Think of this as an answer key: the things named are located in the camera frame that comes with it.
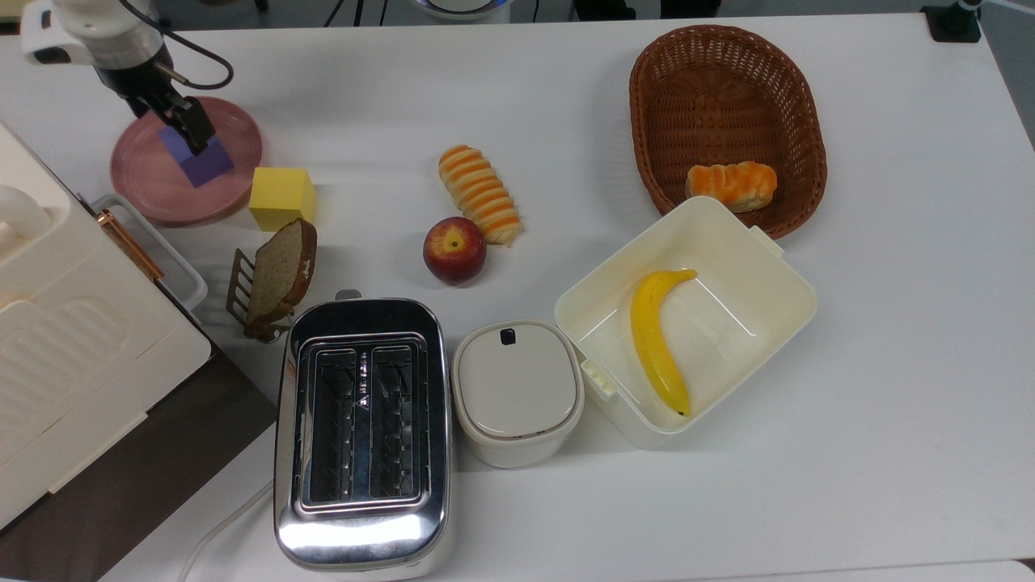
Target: stainless steel toaster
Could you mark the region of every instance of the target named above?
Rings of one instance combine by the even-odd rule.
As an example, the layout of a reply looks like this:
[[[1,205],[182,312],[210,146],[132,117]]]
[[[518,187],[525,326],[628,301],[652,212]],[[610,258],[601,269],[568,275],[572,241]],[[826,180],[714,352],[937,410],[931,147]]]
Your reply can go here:
[[[342,580],[427,574],[449,555],[452,418],[442,332],[409,299],[317,305],[288,334],[277,543]]]

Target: orange striped bread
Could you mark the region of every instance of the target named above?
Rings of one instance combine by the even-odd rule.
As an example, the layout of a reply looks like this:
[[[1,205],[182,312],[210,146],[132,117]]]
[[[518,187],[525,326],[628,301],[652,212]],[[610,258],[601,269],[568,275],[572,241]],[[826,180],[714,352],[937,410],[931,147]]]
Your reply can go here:
[[[478,225],[485,242],[509,246],[525,230],[510,193],[477,149],[459,145],[446,150],[439,159],[439,177],[453,204]]]
[[[694,166],[686,175],[686,198],[710,196],[733,212],[762,208],[772,201],[775,190],[776,172],[755,162]]]

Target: open container lid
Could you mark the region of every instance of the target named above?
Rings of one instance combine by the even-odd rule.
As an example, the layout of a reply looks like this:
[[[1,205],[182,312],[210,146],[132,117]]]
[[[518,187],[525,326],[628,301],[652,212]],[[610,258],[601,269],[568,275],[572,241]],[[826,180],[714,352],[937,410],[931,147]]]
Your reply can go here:
[[[452,376],[461,425],[480,444],[551,439],[578,420],[574,352],[543,322],[509,321],[474,331],[456,349]]]

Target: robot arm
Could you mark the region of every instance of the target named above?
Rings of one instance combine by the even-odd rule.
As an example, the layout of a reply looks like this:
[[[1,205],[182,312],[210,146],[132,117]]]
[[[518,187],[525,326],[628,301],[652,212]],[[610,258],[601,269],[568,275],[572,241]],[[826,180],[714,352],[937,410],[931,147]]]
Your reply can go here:
[[[148,11],[148,0],[35,0],[23,12],[23,52],[38,64],[93,65],[137,117],[153,111],[198,154],[215,130],[198,99],[173,87],[184,80]]]

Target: slice of toast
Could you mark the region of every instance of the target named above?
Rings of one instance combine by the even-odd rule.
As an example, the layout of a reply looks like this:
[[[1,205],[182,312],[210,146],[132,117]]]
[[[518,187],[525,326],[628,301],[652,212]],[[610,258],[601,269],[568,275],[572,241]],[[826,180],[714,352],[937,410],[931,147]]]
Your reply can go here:
[[[297,219],[256,251],[244,336],[268,339],[272,324],[305,297],[317,260],[317,229]]]

